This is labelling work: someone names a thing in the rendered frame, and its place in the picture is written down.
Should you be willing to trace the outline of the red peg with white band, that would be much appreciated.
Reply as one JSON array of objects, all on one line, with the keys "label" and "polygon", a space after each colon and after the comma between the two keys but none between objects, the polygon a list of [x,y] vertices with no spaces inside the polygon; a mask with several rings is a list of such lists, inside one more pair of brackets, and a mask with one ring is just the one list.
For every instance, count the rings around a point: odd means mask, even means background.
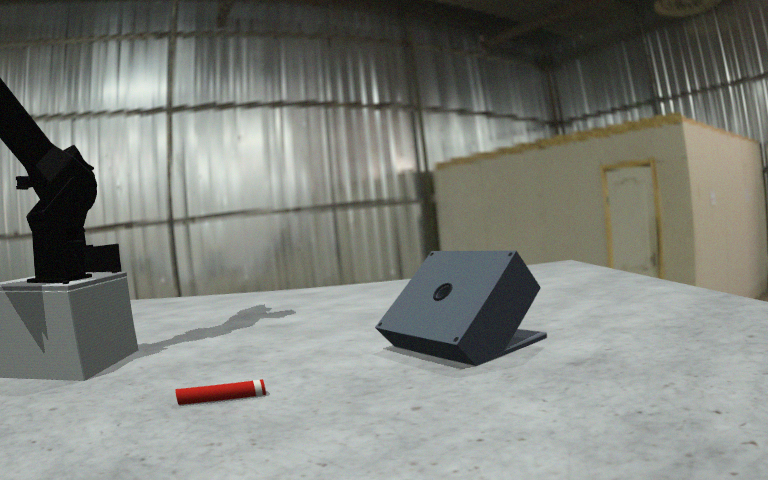
[{"label": "red peg with white band", "polygon": [[176,389],[176,398],[178,405],[195,404],[201,402],[222,401],[236,398],[248,398],[266,395],[263,379],[211,385],[203,387],[192,387]]}]

